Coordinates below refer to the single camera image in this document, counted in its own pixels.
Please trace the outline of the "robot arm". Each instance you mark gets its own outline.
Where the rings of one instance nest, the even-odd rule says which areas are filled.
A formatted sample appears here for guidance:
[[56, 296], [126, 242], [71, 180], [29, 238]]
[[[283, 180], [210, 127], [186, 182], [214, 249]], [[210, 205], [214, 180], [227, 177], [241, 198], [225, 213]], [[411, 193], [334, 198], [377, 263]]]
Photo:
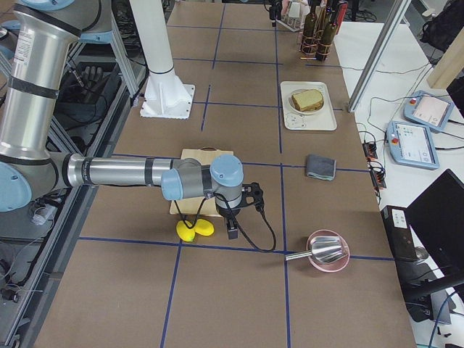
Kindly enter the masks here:
[[257, 183], [244, 183], [240, 160], [223, 154], [211, 164], [195, 159], [112, 159], [49, 152], [46, 140], [68, 50], [77, 41], [113, 37], [109, 1], [17, 1], [20, 32], [1, 120], [1, 210], [82, 185], [158, 186], [164, 198], [214, 199], [230, 239], [241, 233], [240, 209], [264, 210]]

